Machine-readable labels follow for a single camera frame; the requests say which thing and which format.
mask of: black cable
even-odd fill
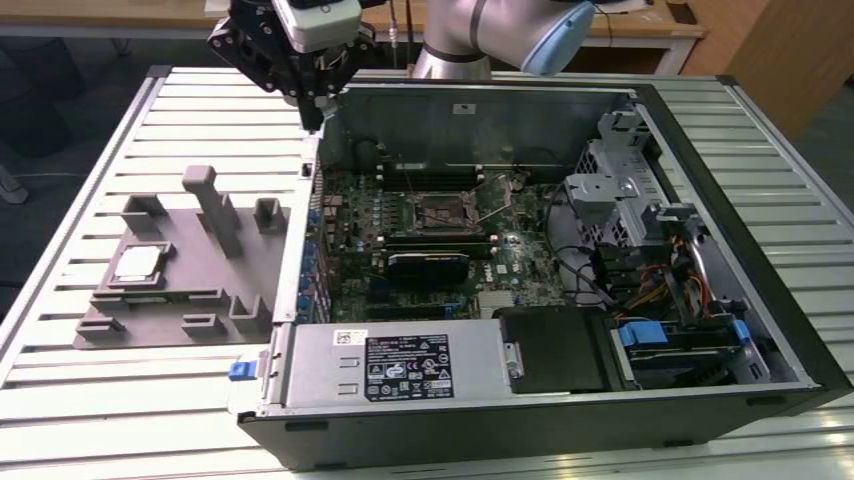
[[[406,64],[413,65],[413,47],[416,45],[416,33],[413,32],[413,4],[406,0]]]
[[[554,246],[552,245],[552,239],[549,238],[549,220],[550,220],[550,217],[552,217],[552,209],[554,208],[556,201],[558,199],[558,193],[562,190],[566,190],[566,187],[564,186],[564,184],[560,184],[558,187],[556,188],[556,191],[552,194],[552,201],[549,202],[549,207],[546,207],[546,219],[544,221],[544,233],[545,233],[545,237],[546,237],[546,249],[549,250],[549,253],[554,257],[554,259],[558,261],[561,266],[564,268],[566,268],[570,271],[570,273],[573,275],[576,275],[578,277],[578,279],[588,284],[588,286],[590,286],[590,288],[593,289],[593,293],[596,293],[600,296],[600,298],[602,298],[602,301],[606,303],[606,305],[609,305],[612,307],[616,307],[616,306],[618,306],[617,300],[614,300],[612,298],[612,296],[605,292],[605,290],[602,290],[602,288],[600,288],[600,285],[597,285],[597,283],[590,279],[590,277],[588,277],[588,275],[585,275],[581,272],[580,269],[573,267],[573,265],[570,265],[566,262],[566,260],[564,260],[561,258],[561,256],[556,252]]]
[[[602,10],[602,7],[597,5],[596,1],[592,1],[590,3],[593,4],[594,8],[600,10],[600,13],[605,15],[605,22],[609,25],[609,48],[612,48],[614,46],[614,30],[612,29],[612,15],[605,10]]]
[[[586,263],[585,265],[582,265],[581,268],[578,269],[578,271],[580,272],[584,271],[585,268],[588,268],[588,267],[593,268],[593,263]],[[580,293],[593,293],[589,290],[581,290],[580,287],[581,287],[581,282],[578,281],[578,278],[577,278],[577,280],[576,280],[576,290],[564,290],[564,293],[573,295],[573,297],[572,297],[573,304],[577,307],[597,307],[597,306],[602,305],[602,300],[600,300],[598,302],[580,302],[578,301],[578,294]]]
[[[576,249],[578,250],[581,253],[584,253],[585,255],[593,255],[593,249],[590,249],[589,247],[581,246],[581,245],[565,245],[562,247],[558,247],[556,249],[556,255],[558,253],[561,253],[564,250],[569,250],[569,249]]]

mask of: blue latch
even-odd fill
[[[245,380],[255,380],[255,369],[258,368],[258,360],[251,362],[235,362],[229,369],[229,380],[242,382]]]
[[[620,328],[620,339],[625,347],[632,347],[650,343],[668,343],[668,334],[661,322],[641,320],[629,322]]]
[[[748,324],[744,320],[733,321],[733,328],[736,328],[736,335],[739,335],[739,340],[745,343],[751,343],[751,330],[748,329]]]

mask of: sticker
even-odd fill
[[[448,335],[372,337],[362,341],[365,397],[372,402],[454,398]]]
[[[365,339],[369,336],[368,330],[336,330],[333,332],[333,345],[365,345]]]

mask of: cable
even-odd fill
[[[416,32],[413,32],[413,3],[406,0],[406,65],[408,70],[413,65],[413,48],[416,45]]]
[[[566,260],[564,260],[564,258],[561,258],[561,256],[556,252],[554,246],[552,245],[552,239],[549,238],[549,220],[552,217],[552,209],[556,206],[556,201],[558,199],[558,193],[562,190],[566,190],[566,187],[564,186],[564,184],[560,184],[558,187],[556,188],[556,191],[552,194],[552,201],[549,202],[549,207],[546,207],[546,219],[544,221],[544,233],[545,233],[544,236],[546,237],[546,249],[549,250],[549,253],[554,257],[554,259],[558,261],[561,266],[566,268],[569,272],[578,277],[578,280],[581,280],[590,286],[590,288],[593,289],[593,293],[596,293],[600,296],[600,298],[602,298],[602,301],[605,302],[605,304],[612,307],[616,307],[618,306],[617,300],[614,300],[612,296],[605,292],[605,290],[600,288],[600,285],[597,285],[597,283],[590,279],[590,277],[588,277],[588,275],[585,275],[576,267],[573,267],[566,262]]]
[[[398,14],[396,12],[396,0],[389,2],[389,12],[392,14],[392,22],[389,25],[389,40],[392,42],[392,65],[398,69]]]
[[[605,21],[609,25],[609,48],[612,48],[614,46],[614,30],[612,29],[612,14],[609,14],[605,10],[602,10],[602,7],[597,5],[596,1],[592,1],[590,3],[593,4],[594,8],[600,11],[600,13],[605,15]]]

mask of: red wire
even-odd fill
[[[669,265],[665,265],[662,263],[660,265],[650,265],[649,267],[645,267],[644,268],[644,273],[641,274],[641,285],[644,285],[646,283],[646,277],[653,272],[653,270],[657,270],[657,269],[668,267],[668,266]]]

